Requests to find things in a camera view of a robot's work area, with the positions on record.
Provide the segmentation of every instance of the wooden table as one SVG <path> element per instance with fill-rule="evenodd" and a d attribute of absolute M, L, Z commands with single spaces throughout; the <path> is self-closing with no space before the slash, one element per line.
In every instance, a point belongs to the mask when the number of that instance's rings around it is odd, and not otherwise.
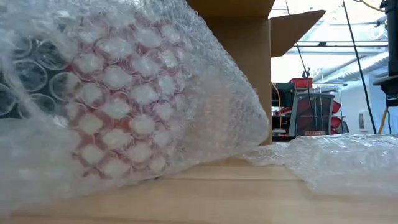
<path fill-rule="evenodd" d="M 398 222 L 398 199 L 314 195 L 285 167 L 228 160 L 45 208 L 12 224 L 383 224 Z"/>

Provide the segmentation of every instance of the wire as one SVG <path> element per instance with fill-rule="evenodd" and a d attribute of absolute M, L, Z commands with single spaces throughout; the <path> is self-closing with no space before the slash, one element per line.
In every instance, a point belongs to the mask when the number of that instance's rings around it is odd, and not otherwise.
<path fill-rule="evenodd" d="M 289 10 L 289 5 L 287 4 L 287 0 L 285 0 L 285 4 L 286 4 L 287 14 L 290 15 L 290 10 Z M 300 55 L 301 63 L 302 63 L 303 68 L 304 68 L 303 76 L 305 76 L 305 78 L 307 79 L 307 82 L 308 82 L 308 101 L 310 102 L 310 107 L 311 107 L 313 130 L 316 131 L 317 130 L 317 124 L 316 124 L 316 120 L 315 120 L 315 113 L 314 113 L 314 110 L 313 110 L 313 106 L 312 106 L 312 102 L 311 102 L 311 94 L 310 94 L 310 89 L 311 89 L 310 88 L 310 79 L 309 79 L 310 68 L 307 69 L 307 67 L 304 64 L 304 59 L 303 59 L 303 56 L 301 54 L 299 43 L 296 43 L 296 47 L 297 47 L 298 54 Z"/>
<path fill-rule="evenodd" d="M 374 10 L 376 10 L 376 11 L 384 12 L 384 10 L 382 10 L 382 9 L 380 9 L 380 8 L 378 8 L 378 7 L 375 7 L 375 6 L 373 6 L 372 4 L 368 3 L 367 0 L 359 0 L 359 2 L 363 3 L 365 6 L 371 8 L 371 9 L 374 9 Z"/>
<path fill-rule="evenodd" d="M 388 130 L 389 130 L 389 134 L 391 134 L 390 111 L 388 110 L 388 107 L 387 107 L 387 114 L 388 114 Z"/>
<path fill-rule="evenodd" d="M 380 128 L 379 128 L 379 131 L 377 132 L 377 134 L 381 134 L 381 133 L 383 132 L 384 123 L 386 122 L 386 115 L 387 115 L 387 112 L 388 112 L 388 107 L 386 107 L 386 108 L 384 109 L 383 117 L 382 117 L 382 119 L 381 119 Z"/>
<path fill-rule="evenodd" d="M 272 86 L 274 87 L 274 89 L 276 90 L 276 93 L 278 95 L 278 106 L 279 106 L 279 130 L 282 130 L 282 107 L 280 106 L 280 95 L 279 95 L 279 91 L 276 88 L 275 84 L 272 83 Z"/>
<path fill-rule="evenodd" d="M 349 33 L 351 34 L 351 39 L 353 40 L 353 45 L 354 45 L 354 50 L 355 50 L 356 61 L 358 62 L 359 73 L 361 74 L 363 90 L 364 90 L 364 92 L 365 92 L 366 105 L 368 106 L 369 115 L 370 115 L 370 117 L 371 117 L 373 133 L 376 134 L 376 126 L 374 125 L 374 120 L 373 120 L 373 114 L 372 114 L 372 110 L 371 110 L 371 105 L 370 105 L 370 103 L 369 103 L 368 91 L 367 91 L 367 89 L 366 89 L 365 79 L 364 79 L 363 71 L 362 71 L 362 67 L 361 67 L 361 60 L 359 59 L 358 50 L 357 50 L 357 48 L 356 48 L 355 38 L 354 38 L 354 34 L 353 34 L 353 28 L 351 27 L 351 23 L 349 22 L 348 11 L 347 11 L 347 7 L 346 7 L 345 0 L 343 0 L 343 7 L 344 7 L 344 11 L 345 11 L 346 18 L 347 18 Z"/>

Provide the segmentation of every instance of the cardboard flap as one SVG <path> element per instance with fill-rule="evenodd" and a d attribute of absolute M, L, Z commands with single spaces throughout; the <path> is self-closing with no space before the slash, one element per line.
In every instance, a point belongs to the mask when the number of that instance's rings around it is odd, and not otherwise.
<path fill-rule="evenodd" d="M 271 57 L 283 56 L 324 14 L 320 10 L 271 18 Z"/>
<path fill-rule="evenodd" d="M 202 17 L 265 17 L 275 0 L 188 0 Z"/>

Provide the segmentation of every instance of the wooden surface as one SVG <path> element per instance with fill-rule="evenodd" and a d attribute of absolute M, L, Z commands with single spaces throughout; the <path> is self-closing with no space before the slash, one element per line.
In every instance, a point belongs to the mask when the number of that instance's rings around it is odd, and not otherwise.
<path fill-rule="evenodd" d="M 314 195 L 286 168 L 243 161 L 198 166 L 45 208 L 17 212 L 11 224 L 397 223 L 398 199 Z"/>

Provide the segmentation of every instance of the bubble wrap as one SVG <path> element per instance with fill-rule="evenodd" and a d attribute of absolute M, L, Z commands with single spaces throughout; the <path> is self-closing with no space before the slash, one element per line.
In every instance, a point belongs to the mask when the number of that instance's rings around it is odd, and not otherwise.
<path fill-rule="evenodd" d="M 244 158 L 257 166 L 285 164 L 316 193 L 398 197 L 398 136 L 297 137 Z"/>
<path fill-rule="evenodd" d="M 0 212 L 254 149 L 258 96 L 183 0 L 13 0 L 0 14 Z"/>

